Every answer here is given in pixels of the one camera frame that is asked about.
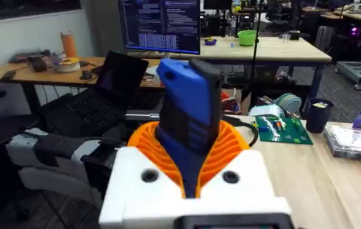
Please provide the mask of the white orange right gripper right finger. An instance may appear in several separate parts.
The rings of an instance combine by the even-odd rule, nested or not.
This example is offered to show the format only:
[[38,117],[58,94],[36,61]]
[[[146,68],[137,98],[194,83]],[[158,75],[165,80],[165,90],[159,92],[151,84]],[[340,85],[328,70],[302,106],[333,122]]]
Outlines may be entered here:
[[264,158],[234,126],[219,133],[196,185],[197,228],[291,228],[291,208],[275,195]]

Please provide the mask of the white orange right gripper left finger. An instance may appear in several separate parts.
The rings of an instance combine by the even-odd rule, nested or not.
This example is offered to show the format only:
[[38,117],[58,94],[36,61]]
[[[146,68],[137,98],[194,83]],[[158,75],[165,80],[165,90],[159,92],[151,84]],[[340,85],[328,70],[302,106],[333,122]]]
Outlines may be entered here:
[[140,126],[115,157],[99,216],[101,228],[173,228],[183,181],[155,137],[157,121]]

